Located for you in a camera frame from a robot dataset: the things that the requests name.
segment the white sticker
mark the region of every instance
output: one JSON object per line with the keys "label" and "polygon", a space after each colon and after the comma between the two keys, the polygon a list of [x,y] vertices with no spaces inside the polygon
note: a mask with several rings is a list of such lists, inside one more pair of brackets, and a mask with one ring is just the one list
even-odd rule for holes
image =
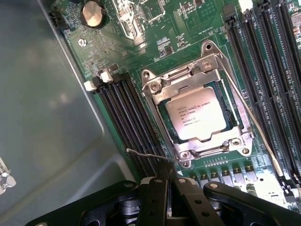
{"label": "white sticker", "polygon": [[15,179],[10,175],[10,171],[0,157],[0,194],[3,194],[8,187],[15,185]]}

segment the cpu socket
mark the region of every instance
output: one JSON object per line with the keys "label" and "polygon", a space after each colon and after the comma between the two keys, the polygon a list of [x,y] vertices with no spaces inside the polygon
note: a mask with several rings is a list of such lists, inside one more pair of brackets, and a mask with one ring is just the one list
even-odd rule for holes
{"label": "cpu socket", "polygon": [[225,71],[234,78],[228,59],[210,40],[192,62],[161,75],[142,71],[149,109],[166,147],[185,168],[210,155],[252,152],[251,125]]}

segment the motherboard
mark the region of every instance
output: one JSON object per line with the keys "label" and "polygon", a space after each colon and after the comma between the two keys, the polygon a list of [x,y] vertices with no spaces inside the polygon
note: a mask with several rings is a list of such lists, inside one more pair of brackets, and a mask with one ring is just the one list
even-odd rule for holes
{"label": "motherboard", "polygon": [[49,18],[137,180],[172,161],[301,211],[301,1],[55,0]]}

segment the green circuit board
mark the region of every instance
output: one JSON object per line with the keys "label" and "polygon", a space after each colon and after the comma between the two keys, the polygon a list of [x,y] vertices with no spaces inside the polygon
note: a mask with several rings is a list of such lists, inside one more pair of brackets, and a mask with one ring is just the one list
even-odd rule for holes
{"label": "green circuit board", "polygon": [[[245,84],[240,76],[239,66],[224,26],[223,7],[232,3],[239,14],[238,0],[102,0],[107,20],[101,29],[82,25],[80,11],[84,2],[78,4],[73,2],[56,0],[52,5],[52,10],[60,12],[68,25],[68,29],[62,31],[63,36],[87,81],[98,76],[100,70],[117,64],[120,73],[129,73],[146,111],[149,112],[141,92],[142,71],[148,69],[157,75],[168,72],[199,58],[202,43],[205,40],[212,40],[230,60],[238,86],[248,99],[245,93]],[[287,4],[290,14],[299,9],[297,1],[288,0]],[[130,14],[133,13],[137,19],[133,20],[133,27],[130,29],[123,24],[120,18],[131,17]],[[125,153],[126,147],[122,143],[104,103],[98,95],[95,95],[95,99],[115,137],[120,152],[128,161],[131,169],[134,169]],[[152,115],[149,115],[156,135],[160,137],[156,123]],[[163,116],[168,121],[168,116],[166,114]],[[160,141],[166,155],[169,156],[163,139]],[[300,153],[296,153],[294,158],[296,162],[299,162],[301,160]],[[195,160],[189,169],[177,165],[177,169],[180,175],[201,180],[201,175],[210,175],[215,172],[221,174],[223,170],[236,168],[242,169],[242,173],[246,177],[244,169],[248,166],[254,167],[258,179],[260,178],[259,183],[277,185],[272,176],[274,173],[269,156],[260,136],[255,136],[252,154],[249,157],[243,157],[238,152],[230,152]],[[282,190],[279,185],[273,191],[279,195],[279,199],[276,201],[264,189],[260,190],[260,187],[267,185],[258,185],[258,193],[261,193],[261,196],[267,200],[278,204],[282,203]],[[284,206],[295,208],[294,204],[287,203]]]}

